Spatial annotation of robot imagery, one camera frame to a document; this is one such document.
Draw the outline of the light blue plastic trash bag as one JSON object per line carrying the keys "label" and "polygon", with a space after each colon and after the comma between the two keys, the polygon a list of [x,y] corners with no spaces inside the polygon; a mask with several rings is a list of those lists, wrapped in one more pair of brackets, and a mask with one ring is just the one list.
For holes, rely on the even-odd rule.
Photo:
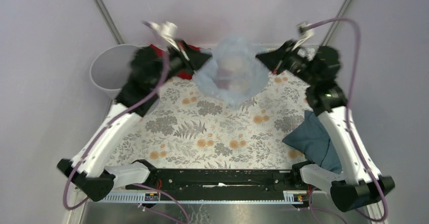
{"label": "light blue plastic trash bag", "polygon": [[192,79],[205,96],[237,109],[268,84],[270,71],[245,38],[227,37],[210,53],[211,58]]}

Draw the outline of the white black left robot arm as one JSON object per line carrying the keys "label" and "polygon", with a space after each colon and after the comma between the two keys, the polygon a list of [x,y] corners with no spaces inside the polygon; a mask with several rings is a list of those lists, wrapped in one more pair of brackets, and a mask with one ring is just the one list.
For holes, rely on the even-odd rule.
{"label": "white black left robot arm", "polygon": [[168,46],[166,51],[155,46],[137,49],[126,83],[102,125],[78,154],[58,162],[57,168],[68,178],[67,182],[83,191],[88,199],[100,201],[113,189],[128,185],[140,184],[144,189],[156,185],[156,174],[143,161],[120,166],[107,166],[107,162],[129,129],[158,103],[160,87],[181,72],[193,75],[211,58],[208,50],[183,40],[177,45]]}

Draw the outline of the grey plastic trash bin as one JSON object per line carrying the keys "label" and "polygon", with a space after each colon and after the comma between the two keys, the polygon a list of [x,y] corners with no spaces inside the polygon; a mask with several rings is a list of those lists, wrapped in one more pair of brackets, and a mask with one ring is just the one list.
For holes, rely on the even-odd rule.
{"label": "grey plastic trash bin", "polygon": [[111,118],[125,110],[122,106],[116,109],[117,103],[130,107],[152,91],[137,92],[128,88],[130,62],[139,48],[132,44],[114,46],[100,54],[91,65],[92,83],[114,101],[108,114]]}

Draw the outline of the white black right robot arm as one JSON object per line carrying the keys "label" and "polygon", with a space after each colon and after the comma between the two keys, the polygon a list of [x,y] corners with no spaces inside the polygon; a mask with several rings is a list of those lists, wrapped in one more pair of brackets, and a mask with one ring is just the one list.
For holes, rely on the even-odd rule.
{"label": "white black right robot arm", "polygon": [[342,166],[335,174],[314,162],[294,166],[291,185],[298,190],[312,185],[327,192],[342,212],[382,201],[395,188],[391,176],[382,175],[357,132],[347,98],[336,83],[340,56],[329,46],[319,47],[312,59],[299,54],[294,40],[256,58],[274,74],[288,71],[304,81],[309,106],[327,131]]}

